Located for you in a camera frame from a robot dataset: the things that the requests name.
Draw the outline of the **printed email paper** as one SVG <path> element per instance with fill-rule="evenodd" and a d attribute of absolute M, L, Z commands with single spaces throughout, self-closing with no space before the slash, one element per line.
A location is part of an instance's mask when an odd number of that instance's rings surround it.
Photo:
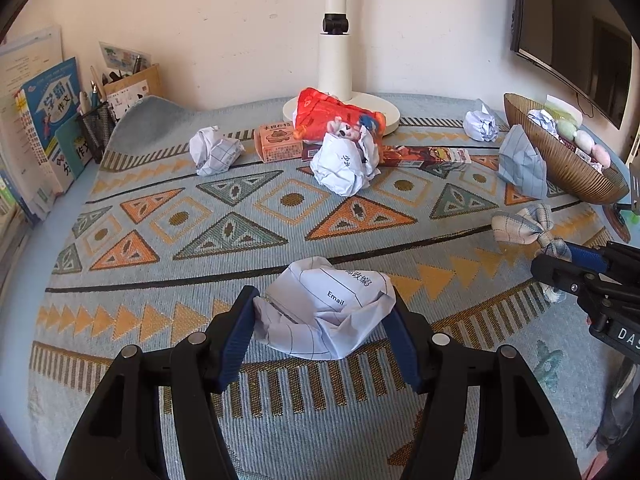
<path fill-rule="evenodd" d="M 340 270 L 326 258 L 291 263 L 254 298 L 257 341 L 308 361 L 354 352 L 396 304 L 390 278 L 378 271 Z"/>

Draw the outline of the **stack of flat workbooks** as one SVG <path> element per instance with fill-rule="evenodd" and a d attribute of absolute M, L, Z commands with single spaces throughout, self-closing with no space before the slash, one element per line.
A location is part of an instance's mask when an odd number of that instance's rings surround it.
<path fill-rule="evenodd" d="M 20 206 L 13 205 L 1 215 L 0 287 L 1 298 L 12 278 L 14 266 L 21 257 L 24 246 L 32 232 L 32 225 Z"/>

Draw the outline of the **small crumpled paper ball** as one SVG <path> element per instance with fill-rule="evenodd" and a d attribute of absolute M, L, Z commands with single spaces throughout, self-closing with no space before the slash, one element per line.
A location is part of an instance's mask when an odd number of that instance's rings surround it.
<path fill-rule="evenodd" d="M 484 103 L 465 114 L 463 130 L 477 142 L 494 142 L 499 133 L 496 116 Z"/>

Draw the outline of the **black mesh pen holder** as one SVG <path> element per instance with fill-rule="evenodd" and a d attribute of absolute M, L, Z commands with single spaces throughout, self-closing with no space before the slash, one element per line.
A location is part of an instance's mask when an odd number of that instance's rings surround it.
<path fill-rule="evenodd" d="M 102 162 L 115 128 L 108 104 L 101 103 L 89 110 L 87 114 L 79 114 L 77 121 L 93 160 L 99 164 Z"/>

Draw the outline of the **orange small carton box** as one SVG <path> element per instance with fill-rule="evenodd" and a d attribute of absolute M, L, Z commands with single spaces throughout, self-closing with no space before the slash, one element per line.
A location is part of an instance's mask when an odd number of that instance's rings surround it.
<path fill-rule="evenodd" d="M 292 122 L 261 125 L 254 133 L 254 145 L 265 164 L 301 159 L 303 155 L 303 142 L 294 136 Z"/>

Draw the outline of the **white desk lamp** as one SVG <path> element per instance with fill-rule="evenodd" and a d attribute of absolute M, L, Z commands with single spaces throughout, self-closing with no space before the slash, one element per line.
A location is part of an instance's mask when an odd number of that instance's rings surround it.
<path fill-rule="evenodd" d="M 346 0 L 326 0 L 319 37 L 318 84 L 310 88 L 334 96 L 343 103 L 381 112 L 386 118 L 386 128 L 378 143 L 399 125 L 400 113 L 394 104 L 379 96 L 352 90 L 352 46 Z M 293 123 L 296 102 L 297 96 L 282 108 L 283 117 L 288 122 Z"/>

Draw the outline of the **plaid fabric bow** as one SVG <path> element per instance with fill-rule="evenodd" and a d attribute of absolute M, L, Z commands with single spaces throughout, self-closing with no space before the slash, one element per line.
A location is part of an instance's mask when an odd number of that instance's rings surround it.
<path fill-rule="evenodd" d="M 542 254 L 572 261 L 572 252 L 562 237 L 552 233 L 554 222 L 547 204 L 536 203 L 517 212 L 502 212 L 491 218 L 498 243 L 534 245 Z"/>

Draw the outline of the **dark wall monitor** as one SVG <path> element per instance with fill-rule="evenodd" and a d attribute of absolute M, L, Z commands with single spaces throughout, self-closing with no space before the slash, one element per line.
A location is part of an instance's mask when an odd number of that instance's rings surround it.
<path fill-rule="evenodd" d="M 514 0 L 510 50 L 616 128 L 634 120 L 634 40 L 617 0 Z"/>

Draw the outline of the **upright row of books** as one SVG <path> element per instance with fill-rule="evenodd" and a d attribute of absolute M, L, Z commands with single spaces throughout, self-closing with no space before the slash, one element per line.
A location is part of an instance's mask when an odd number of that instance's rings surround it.
<path fill-rule="evenodd" d="M 32 223 L 47 218 L 55 194 L 25 131 L 15 96 L 22 85 L 63 61 L 58 25 L 1 47 L 1 166 L 15 199 Z"/>

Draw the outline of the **blue boxed book set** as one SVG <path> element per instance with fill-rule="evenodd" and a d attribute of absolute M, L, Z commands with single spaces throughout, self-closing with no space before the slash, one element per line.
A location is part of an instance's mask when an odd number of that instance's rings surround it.
<path fill-rule="evenodd" d="M 79 122 L 76 58 L 58 63 L 25 82 L 15 95 L 15 105 L 53 193 L 65 194 L 91 159 Z"/>

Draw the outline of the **dango plush keychain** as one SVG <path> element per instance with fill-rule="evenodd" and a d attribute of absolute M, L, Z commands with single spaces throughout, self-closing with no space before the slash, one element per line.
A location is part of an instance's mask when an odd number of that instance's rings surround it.
<path fill-rule="evenodd" d="M 611 156 L 608 151 L 597 144 L 586 130 L 578 129 L 569 120 L 561 118 L 555 123 L 555 131 L 559 141 L 566 148 L 597 172 L 611 167 Z"/>

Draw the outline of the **brown paper storage box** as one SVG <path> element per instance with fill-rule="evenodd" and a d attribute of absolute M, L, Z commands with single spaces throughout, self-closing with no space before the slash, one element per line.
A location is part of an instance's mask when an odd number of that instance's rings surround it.
<path fill-rule="evenodd" d="M 146 96 L 164 96 L 160 66 L 153 64 L 139 73 L 104 86 L 106 102 L 115 122 L 119 122 L 137 102 Z"/>

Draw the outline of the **crumpled paper beside basket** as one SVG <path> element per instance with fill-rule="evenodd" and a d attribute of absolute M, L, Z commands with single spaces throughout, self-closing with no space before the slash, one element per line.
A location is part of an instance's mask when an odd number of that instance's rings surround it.
<path fill-rule="evenodd" d="M 521 125 L 512 126 L 500 146 L 498 175 L 521 195 L 537 200 L 547 196 L 547 164 Z"/>

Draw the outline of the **crumpled bluish paper ball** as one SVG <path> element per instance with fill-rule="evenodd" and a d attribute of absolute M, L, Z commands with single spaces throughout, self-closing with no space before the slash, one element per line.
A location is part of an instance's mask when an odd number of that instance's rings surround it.
<path fill-rule="evenodd" d="M 556 131 L 556 121 L 546 110 L 529 110 L 527 118 L 555 139 L 559 137 L 559 133 Z"/>

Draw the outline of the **brown woven basket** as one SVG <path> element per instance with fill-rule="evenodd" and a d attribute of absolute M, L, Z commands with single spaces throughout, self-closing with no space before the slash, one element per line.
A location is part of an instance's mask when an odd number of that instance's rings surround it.
<path fill-rule="evenodd" d="M 530 110 L 540 104 L 517 93 L 503 95 L 504 111 L 510 126 L 520 125 L 529 142 L 547 163 L 548 179 L 586 203 L 609 205 L 622 200 L 629 186 L 615 164 L 597 172 L 572 150 L 534 124 L 528 117 Z"/>

